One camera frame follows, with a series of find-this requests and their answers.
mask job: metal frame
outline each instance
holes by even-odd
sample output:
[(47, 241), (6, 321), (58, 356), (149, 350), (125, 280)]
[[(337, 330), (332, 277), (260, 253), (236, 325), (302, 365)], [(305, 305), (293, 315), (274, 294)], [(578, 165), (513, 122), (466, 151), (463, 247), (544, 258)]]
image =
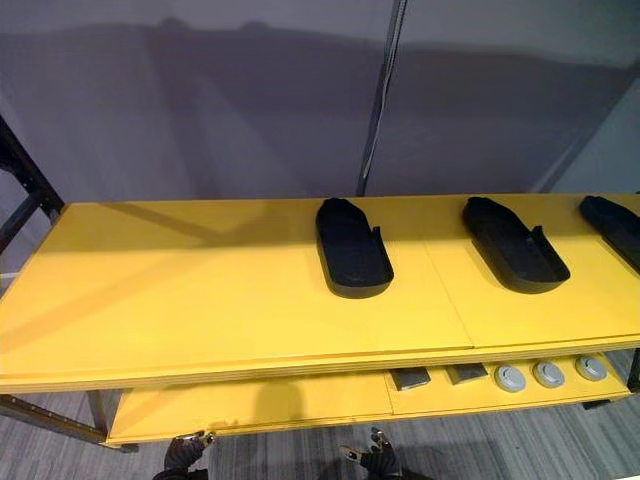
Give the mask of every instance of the metal frame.
[[(0, 170), (13, 175), (28, 194), (9, 218), (0, 225), (1, 254), (38, 208), (42, 209), (53, 224), (59, 217), (64, 202), (2, 116), (0, 116)], [(0, 395), (0, 415), (123, 453), (137, 451), (137, 445), (110, 447), (104, 444), (109, 428), (101, 393), (97, 390), (88, 391), (87, 398), (93, 416), (93, 427), (12, 395)]]
[(51, 412), (12, 395), (0, 395), (0, 415), (13, 418), (14, 420), (27, 423), (34, 427), (44, 428), (51, 432), (66, 435), (67, 437), (75, 438), (76, 440), (82, 440), (83, 442), (107, 447), (123, 453), (138, 451), (137, 445), (122, 445), (120, 447), (104, 445), (108, 435), (106, 422), (101, 425), (104, 429), (98, 428), (98, 425), (92, 427), (85, 423), (78, 422), (77, 420)]
[(2, 116), (0, 116), (0, 170), (13, 175), (28, 193), (28, 197), (0, 226), (0, 253), (2, 253), (38, 208), (41, 208), (53, 223), (60, 215), (64, 202)]
[(636, 348), (631, 362), (631, 370), (627, 380), (627, 388), (632, 393), (640, 393), (640, 348)]

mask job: gray disc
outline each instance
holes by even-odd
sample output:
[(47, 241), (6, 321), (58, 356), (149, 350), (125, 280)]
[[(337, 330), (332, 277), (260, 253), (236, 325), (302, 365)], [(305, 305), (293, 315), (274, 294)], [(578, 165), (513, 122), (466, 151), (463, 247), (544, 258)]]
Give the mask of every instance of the gray disc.
[(527, 379), (522, 372), (511, 365), (498, 367), (494, 376), (498, 386), (507, 392), (519, 392), (527, 385)]
[(590, 355), (578, 357), (576, 369), (580, 375), (593, 382), (607, 378), (607, 367), (600, 360)]
[(564, 373), (551, 362), (538, 362), (533, 367), (533, 375), (541, 385), (547, 388), (557, 388), (564, 385)]

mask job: yellow table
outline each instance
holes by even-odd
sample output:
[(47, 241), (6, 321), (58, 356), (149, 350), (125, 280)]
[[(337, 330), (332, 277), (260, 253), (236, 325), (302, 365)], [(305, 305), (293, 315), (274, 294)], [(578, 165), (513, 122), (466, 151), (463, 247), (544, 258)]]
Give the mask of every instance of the yellow table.
[[(380, 225), (395, 271), (384, 293), (359, 300), (326, 286), (314, 224), (321, 199), (68, 205), (0, 299), (0, 393), (138, 387), (121, 405), (133, 418), (136, 399), (164, 408), (181, 388), (226, 402), (295, 375), (308, 395), (337, 382), (389, 398), (376, 372), (392, 367), (640, 345), (640, 277), (580, 217), (582, 195), (491, 195), (529, 227), (542, 224), (571, 270), (540, 295), (495, 280), (462, 225), (467, 197), (354, 199)], [(640, 211), (639, 196), (609, 198)], [(356, 374), (366, 371), (374, 373)], [(223, 383), (176, 386), (208, 382)], [(628, 393), (612, 382), (513, 405)], [(472, 403), (457, 411), (506, 408)], [(338, 407), (311, 408), (301, 421), (390, 415), (384, 402)], [(246, 414), (238, 418), (238, 429), (251, 427)], [(116, 425), (126, 425), (120, 438), (145, 438), (127, 434), (122, 419)]]

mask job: black glove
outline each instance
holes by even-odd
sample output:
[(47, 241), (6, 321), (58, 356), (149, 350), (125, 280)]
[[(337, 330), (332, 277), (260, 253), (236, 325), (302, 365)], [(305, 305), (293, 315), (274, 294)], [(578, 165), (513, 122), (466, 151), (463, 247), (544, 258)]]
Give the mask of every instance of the black glove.
[(371, 453), (358, 452), (350, 447), (340, 447), (347, 459), (357, 462), (366, 468), (369, 473), (385, 480), (398, 480), (402, 478), (402, 466), (396, 458), (396, 452), (384, 433), (377, 428), (371, 429), (371, 440), (376, 445), (371, 447)]
[(188, 469), (202, 457), (205, 445), (198, 438), (174, 438), (164, 456), (164, 469)]

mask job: gray carpet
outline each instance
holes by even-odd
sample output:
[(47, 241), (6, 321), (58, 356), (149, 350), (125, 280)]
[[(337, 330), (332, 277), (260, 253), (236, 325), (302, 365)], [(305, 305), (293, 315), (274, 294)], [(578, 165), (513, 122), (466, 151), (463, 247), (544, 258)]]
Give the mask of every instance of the gray carpet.
[[(631, 352), (610, 355), (626, 374)], [(27, 400), (90, 422), (80, 393), (25, 395)], [(115, 395), (108, 409), (115, 408)], [(609, 479), (640, 473), (640, 396), (585, 411), (562, 406), (378, 425), (403, 464), (437, 479)], [(198, 463), (216, 480), (364, 479), (338, 456), (338, 445), (364, 447), (370, 425), (219, 439)], [(167, 443), (121, 454), (0, 417), (2, 480), (150, 480)]]

